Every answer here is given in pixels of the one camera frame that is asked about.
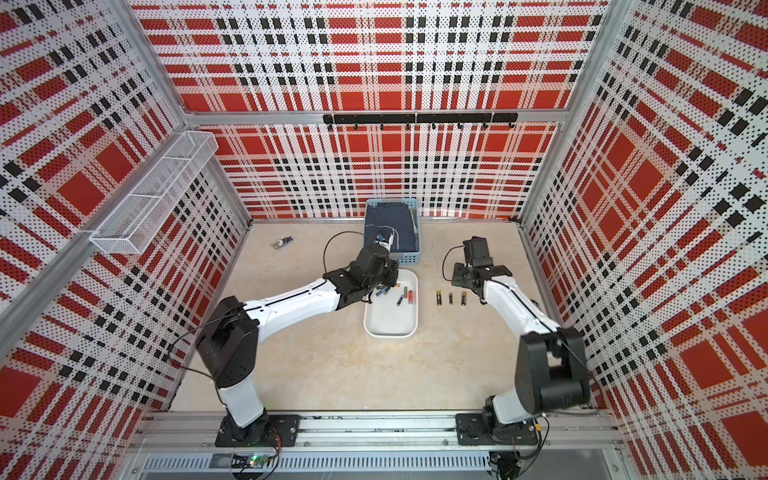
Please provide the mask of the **white plastic storage tray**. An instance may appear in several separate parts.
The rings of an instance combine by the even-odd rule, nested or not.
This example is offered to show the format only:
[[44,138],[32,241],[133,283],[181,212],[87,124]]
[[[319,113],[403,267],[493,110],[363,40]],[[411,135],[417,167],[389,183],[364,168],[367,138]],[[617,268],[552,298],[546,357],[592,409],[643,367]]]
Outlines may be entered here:
[[[409,305],[408,298],[404,299],[400,306],[396,303],[403,288],[408,287],[415,293],[415,302]],[[412,270],[400,268],[395,287],[388,293],[376,296],[371,304],[365,307],[363,328],[373,338],[387,341],[400,341],[410,339],[417,331],[419,325],[418,305],[418,277]]]

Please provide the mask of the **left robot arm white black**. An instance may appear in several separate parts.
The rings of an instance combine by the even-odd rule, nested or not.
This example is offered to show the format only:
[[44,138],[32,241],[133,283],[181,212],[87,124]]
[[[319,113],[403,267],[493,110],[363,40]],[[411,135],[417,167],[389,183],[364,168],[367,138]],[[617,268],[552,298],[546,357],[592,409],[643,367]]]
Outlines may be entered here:
[[373,243],[363,246],[348,265],[328,270],[304,286],[260,300],[241,301],[235,296],[221,300],[195,340],[197,355],[225,408],[215,445],[244,448],[268,441],[294,445],[289,430],[298,426],[298,417],[271,419],[254,380],[261,345],[315,317],[370,301],[377,288],[396,286],[398,274],[398,261],[389,249]]

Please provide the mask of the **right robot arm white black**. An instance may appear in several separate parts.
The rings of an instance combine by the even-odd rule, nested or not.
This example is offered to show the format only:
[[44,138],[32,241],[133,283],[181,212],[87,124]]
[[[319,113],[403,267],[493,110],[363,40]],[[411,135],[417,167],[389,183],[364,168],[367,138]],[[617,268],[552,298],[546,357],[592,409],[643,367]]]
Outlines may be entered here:
[[454,265],[451,285],[493,308],[518,341],[513,388],[489,396],[475,425],[464,422],[465,434],[476,433],[491,444],[541,441],[538,417],[591,399],[583,336],[559,325],[527,297],[512,272],[494,263],[485,238],[465,240],[462,250],[464,261]]

